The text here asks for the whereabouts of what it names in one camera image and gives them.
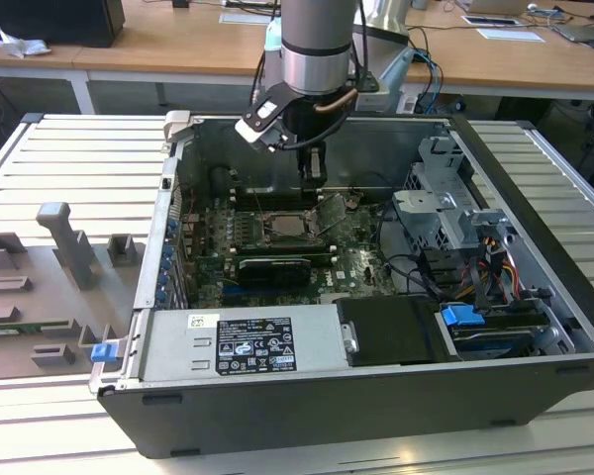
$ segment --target copper pipe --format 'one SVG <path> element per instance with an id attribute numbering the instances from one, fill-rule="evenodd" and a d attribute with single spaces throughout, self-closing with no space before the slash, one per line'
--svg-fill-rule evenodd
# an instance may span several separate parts
<path id="1" fill-rule="evenodd" d="M 337 99 L 335 102 L 331 102 L 330 104 L 327 104 L 325 106 L 322 106 L 319 104 L 316 105 L 315 111 L 320 114 L 328 114 L 329 112 L 336 111 L 339 107 L 347 104 L 349 101 L 351 101 L 357 95 L 358 95 L 358 90 L 356 88 L 350 89 L 346 94 L 344 94 L 342 97 Z"/>

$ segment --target power supply label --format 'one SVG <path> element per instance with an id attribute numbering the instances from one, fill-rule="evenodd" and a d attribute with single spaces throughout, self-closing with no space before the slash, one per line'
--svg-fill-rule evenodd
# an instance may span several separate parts
<path id="1" fill-rule="evenodd" d="M 221 376 L 296 370 L 289 318 L 218 321 L 216 371 Z"/>

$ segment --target desk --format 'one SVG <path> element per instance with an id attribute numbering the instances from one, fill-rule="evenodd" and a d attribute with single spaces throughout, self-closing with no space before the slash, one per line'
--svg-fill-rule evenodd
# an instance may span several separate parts
<path id="1" fill-rule="evenodd" d="M 554 2 L 543 0 L 541 6 Z M 555 2 L 589 15 L 594 5 Z M 462 11 L 444 11 L 430 2 L 427 11 L 411 9 L 408 25 L 462 27 Z M 124 0 L 126 25 L 110 48 L 57 47 L 48 56 L 18 59 L 0 50 L 0 76 L 65 79 L 79 108 L 95 112 L 88 81 L 140 81 L 248 85 L 261 53 L 265 28 L 220 24 L 222 9 L 170 2 Z M 513 97 L 594 100 L 594 49 L 574 45 L 543 28 L 545 43 L 485 40 L 475 30 L 427 30 L 434 60 L 445 71 L 443 92 Z M 419 31 L 412 38 L 423 44 Z M 427 68 L 413 64 L 409 90 L 424 88 Z"/>

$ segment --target blue drive latch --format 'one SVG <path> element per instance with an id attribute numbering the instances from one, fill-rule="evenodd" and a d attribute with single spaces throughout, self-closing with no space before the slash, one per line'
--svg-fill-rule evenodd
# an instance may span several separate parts
<path id="1" fill-rule="evenodd" d="M 448 305 L 441 311 L 448 326 L 451 325 L 484 325 L 486 321 L 476 314 L 472 305 Z"/>
<path id="2" fill-rule="evenodd" d="M 117 361 L 117 349 L 119 344 L 114 343 L 97 343 L 92 347 L 90 353 L 90 361 L 93 363 L 112 363 Z"/>

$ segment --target desk clutter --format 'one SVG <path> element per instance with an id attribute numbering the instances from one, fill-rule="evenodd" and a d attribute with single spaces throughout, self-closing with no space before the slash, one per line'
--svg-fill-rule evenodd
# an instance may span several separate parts
<path id="1" fill-rule="evenodd" d="M 108 48 L 125 21 L 121 0 L 0 1 L 0 29 L 22 40 Z"/>

